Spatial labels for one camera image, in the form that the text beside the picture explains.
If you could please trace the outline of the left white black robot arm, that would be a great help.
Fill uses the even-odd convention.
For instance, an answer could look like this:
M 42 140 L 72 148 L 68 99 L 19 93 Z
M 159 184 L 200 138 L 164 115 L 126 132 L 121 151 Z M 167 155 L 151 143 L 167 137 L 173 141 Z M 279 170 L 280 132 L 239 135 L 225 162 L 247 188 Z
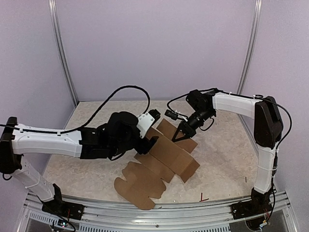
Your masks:
M 10 117 L 0 138 L 0 172 L 19 180 L 37 195 L 44 212 L 61 219 L 81 220 L 84 205 L 66 202 L 60 187 L 45 180 L 24 158 L 28 153 L 58 154 L 81 160 L 115 161 L 127 151 L 145 155 L 158 137 L 146 133 L 160 118 L 150 110 L 140 116 L 130 112 L 112 113 L 108 122 L 97 128 L 82 126 L 72 130 L 31 128 Z

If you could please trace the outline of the brown cardboard box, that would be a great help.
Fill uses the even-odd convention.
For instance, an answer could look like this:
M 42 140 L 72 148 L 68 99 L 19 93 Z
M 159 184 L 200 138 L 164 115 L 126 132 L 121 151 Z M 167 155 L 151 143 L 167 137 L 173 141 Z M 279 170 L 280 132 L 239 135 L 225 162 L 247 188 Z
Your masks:
M 136 162 L 128 162 L 122 170 L 124 178 L 116 178 L 116 192 L 140 210 L 155 207 L 152 199 L 160 199 L 174 175 L 186 183 L 200 167 L 191 153 L 197 142 L 191 138 L 173 142 L 176 127 L 162 119 L 156 129 L 151 128 L 146 136 L 156 138 L 148 154 L 136 154 Z

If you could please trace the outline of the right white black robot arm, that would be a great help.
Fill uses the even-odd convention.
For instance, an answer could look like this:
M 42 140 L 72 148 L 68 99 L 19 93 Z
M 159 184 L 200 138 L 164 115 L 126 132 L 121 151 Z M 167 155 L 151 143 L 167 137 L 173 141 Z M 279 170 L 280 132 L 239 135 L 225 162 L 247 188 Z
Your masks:
M 254 120 L 253 137 L 258 149 L 258 166 L 251 199 L 231 205 L 234 219 L 267 214 L 274 208 L 270 196 L 274 192 L 274 176 L 277 171 L 278 148 L 282 140 L 283 122 L 275 99 L 271 96 L 241 96 L 217 88 L 192 90 L 184 95 L 194 112 L 184 117 L 172 137 L 173 142 L 196 135 L 205 121 L 216 116 L 217 111 L 227 111 Z

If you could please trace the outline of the right aluminium corner post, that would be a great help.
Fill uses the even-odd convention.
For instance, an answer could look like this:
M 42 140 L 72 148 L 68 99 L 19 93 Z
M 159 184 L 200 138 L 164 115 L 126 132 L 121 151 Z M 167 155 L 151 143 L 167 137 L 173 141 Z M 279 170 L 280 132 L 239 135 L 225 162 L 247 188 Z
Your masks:
M 252 20 L 252 25 L 251 25 L 251 30 L 250 30 L 250 36 L 249 36 L 249 42 L 246 50 L 246 56 L 243 64 L 243 68 L 241 71 L 241 76 L 238 84 L 238 88 L 236 93 L 241 95 L 244 91 L 244 87 L 246 84 L 246 80 L 248 77 L 248 72 L 250 69 L 250 64 L 251 60 L 253 57 L 254 53 L 254 47 L 256 43 L 256 37 L 258 34 L 258 29 L 259 29 L 259 22 L 260 22 L 260 17 L 261 17 L 261 11 L 262 11 L 262 0 L 256 0 L 255 5 L 254 5 L 254 11 L 253 11 L 253 20 Z

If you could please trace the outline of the aluminium corner post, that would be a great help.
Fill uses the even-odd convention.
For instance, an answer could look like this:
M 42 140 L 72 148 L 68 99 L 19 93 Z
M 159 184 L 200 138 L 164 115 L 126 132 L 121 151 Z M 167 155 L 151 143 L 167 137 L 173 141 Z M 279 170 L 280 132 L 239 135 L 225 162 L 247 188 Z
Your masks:
M 251 60 L 253 57 L 254 53 L 254 47 L 256 43 L 256 37 L 258 34 L 258 29 L 259 29 L 259 22 L 260 22 L 260 17 L 261 17 L 261 11 L 262 11 L 262 0 L 256 0 L 255 5 L 254 5 L 254 11 L 253 11 L 253 20 L 252 20 L 252 25 L 251 25 L 251 30 L 250 30 L 250 36 L 249 36 L 249 42 L 246 50 L 246 56 L 243 64 L 243 68 L 241 71 L 241 76 L 238 84 L 238 88 L 236 93 L 241 95 L 244 91 L 244 87 L 246 84 L 246 80 L 248 77 L 248 72 L 250 69 L 250 64 Z
M 65 54 L 65 48 L 64 48 L 64 45 L 63 45 L 63 41 L 62 41 L 61 28 L 60 28 L 59 18 L 58 18 L 58 14 L 57 14 L 56 1 L 55 0 L 49 0 L 48 5 L 49 5 L 51 22 L 52 22 L 52 27 L 53 27 L 54 36 L 55 36 L 57 52 L 58 52 L 59 59 L 60 59 L 60 64 L 61 64 L 61 67 L 62 67 L 62 71 L 64 73 L 64 78 L 65 78 L 66 84 L 67 84 L 68 89 L 69 89 L 69 94 L 70 94 L 72 103 L 73 103 L 74 107 L 77 107 L 79 100 L 78 100 L 77 93 L 76 93 L 76 90 L 75 90 L 75 87 L 74 87 L 74 84 L 73 84 L 73 80 L 72 80 L 72 77 L 71 77 L 67 57 L 66 57 L 66 54 Z

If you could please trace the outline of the left aluminium corner post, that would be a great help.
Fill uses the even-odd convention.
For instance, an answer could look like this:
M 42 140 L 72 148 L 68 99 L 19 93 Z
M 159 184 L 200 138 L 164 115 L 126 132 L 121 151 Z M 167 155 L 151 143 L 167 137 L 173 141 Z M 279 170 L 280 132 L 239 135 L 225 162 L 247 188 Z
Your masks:
M 72 80 L 72 77 L 71 77 L 67 57 L 66 57 L 66 54 L 65 54 L 65 48 L 64 48 L 64 45 L 63 45 L 63 41 L 62 41 L 61 28 L 60 28 L 59 18 L 58 18 L 58 14 L 57 14 L 56 1 L 55 0 L 49 0 L 48 5 L 49 5 L 51 22 L 52 22 L 52 27 L 53 27 L 54 36 L 55 36 L 57 52 L 58 52 L 59 59 L 60 59 L 60 64 L 61 64 L 61 67 L 62 67 L 62 71 L 64 73 L 64 78 L 65 78 L 66 84 L 67 84 L 68 89 L 69 89 L 69 94 L 70 94 L 72 103 L 73 103 L 74 107 L 77 107 L 79 100 L 78 100 L 77 93 L 76 93 L 76 90 L 75 90 L 75 87 L 74 87 L 74 84 L 73 84 L 73 80 Z

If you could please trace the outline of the front aluminium frame rail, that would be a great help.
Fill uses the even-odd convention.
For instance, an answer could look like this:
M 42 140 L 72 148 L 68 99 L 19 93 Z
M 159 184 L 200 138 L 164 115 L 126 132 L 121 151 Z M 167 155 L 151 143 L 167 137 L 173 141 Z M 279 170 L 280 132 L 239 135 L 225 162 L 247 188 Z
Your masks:
M 159 203 L 142 211 L 124 202 L 109 202 L 63 196 L 85 206 L 81 220 L 70 219 L 77 232 L 252 232 L 246 225 L 253 217 L 233 219 L 231 205 L 246 202 L 249 196 L 197 203 Z M 262 232 L 300 232 L 286 192 L 276 193 L 275 209 Z M 14 232 L 72 231 L 61 229 L 59 218 L 41 211 L 38 198 L 29 193 Z

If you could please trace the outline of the small red stick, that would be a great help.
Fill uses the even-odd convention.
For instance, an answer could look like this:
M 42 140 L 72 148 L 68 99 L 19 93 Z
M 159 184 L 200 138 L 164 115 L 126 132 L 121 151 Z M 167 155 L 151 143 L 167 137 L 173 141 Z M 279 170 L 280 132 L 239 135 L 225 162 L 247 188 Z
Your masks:
M 200 195 L 200 202 L 204 202 L 204 201 L 207 201 L 207 200 L 209 200 L 209 198 L 204 198 L 204 195 L 203 195 L 203 193 L 201 193 L 201 195 Z

